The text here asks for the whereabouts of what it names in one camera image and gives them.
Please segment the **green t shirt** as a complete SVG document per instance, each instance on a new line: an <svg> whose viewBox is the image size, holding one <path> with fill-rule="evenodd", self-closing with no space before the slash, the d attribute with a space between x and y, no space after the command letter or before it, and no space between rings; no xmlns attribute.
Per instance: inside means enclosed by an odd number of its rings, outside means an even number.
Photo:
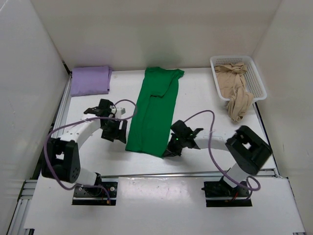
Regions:
<svg viewBox="0 0 313 235"><path fill-rule="evenodd" d="M172 125L180 69L147 68L136 102L137 113L132 118L126 150L161 157L167 148Z"/></svg>

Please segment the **purple t shirt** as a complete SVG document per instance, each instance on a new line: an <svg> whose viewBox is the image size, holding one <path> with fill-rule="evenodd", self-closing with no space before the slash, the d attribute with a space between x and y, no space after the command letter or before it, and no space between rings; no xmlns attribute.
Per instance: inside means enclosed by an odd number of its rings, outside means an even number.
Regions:
<svg viewBox="0 0 313 235"><path fill-rule="evenodd" d="M72 70L70 95L72 97L108 94L112 68L109 66L80 67Z"/></svg>

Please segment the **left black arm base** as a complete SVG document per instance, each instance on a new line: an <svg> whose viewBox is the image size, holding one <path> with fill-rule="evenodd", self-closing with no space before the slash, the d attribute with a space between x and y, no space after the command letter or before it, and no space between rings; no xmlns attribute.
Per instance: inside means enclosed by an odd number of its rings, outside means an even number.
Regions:
<svg viewBox="0 0 313 235"><path fill-rule="evenodd" d="M117 178L102 178L102 188L91 189L76 187L73 193L72 205L78 206L115 206L117 201Z"/></svg>

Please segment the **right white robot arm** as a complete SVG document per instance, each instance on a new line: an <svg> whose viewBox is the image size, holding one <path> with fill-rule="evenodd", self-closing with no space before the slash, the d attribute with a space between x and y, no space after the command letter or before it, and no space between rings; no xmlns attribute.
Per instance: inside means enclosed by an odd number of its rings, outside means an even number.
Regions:
<svg viewBox="0 0 313 235"><path fill-rule="evenodd" d="M192 130L185 122L178 120L171 126L172 134L164 157L180 156L184 148L227 151L236 164L227 173L228 178L220 182L222 194L230 196L238 188L238 177L255 176L272 154L270 146L253 130L243 125L226 139L220 133L203 128Z"/></svg>

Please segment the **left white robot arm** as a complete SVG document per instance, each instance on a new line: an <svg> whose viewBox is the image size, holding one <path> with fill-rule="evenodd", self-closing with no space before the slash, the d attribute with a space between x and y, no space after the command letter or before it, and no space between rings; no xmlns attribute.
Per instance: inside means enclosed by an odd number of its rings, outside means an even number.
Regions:
<svg viewBox="0 0 313 235"><path fill-rule="evenodd" d="M127 120L121 120L125 108L117 108L111 101L101 99L98 106L87 108L80 120L57 138L49 138L47 158L60 181L86 186L86 191L97 196L102 192L100 174L81 167L79 149L97 130L101 138L126 143Z"/></svg>

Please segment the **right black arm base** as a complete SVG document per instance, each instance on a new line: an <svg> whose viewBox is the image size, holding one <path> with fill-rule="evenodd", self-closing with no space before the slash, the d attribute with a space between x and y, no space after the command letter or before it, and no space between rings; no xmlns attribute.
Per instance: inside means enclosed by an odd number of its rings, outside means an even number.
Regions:
<svg viewBox="0 0 313 235"><path fill-rule="evenodd" d="M251 191L232 188L222 177L219 181L205 181L201 188L208 208L252 207Z"/></svg>

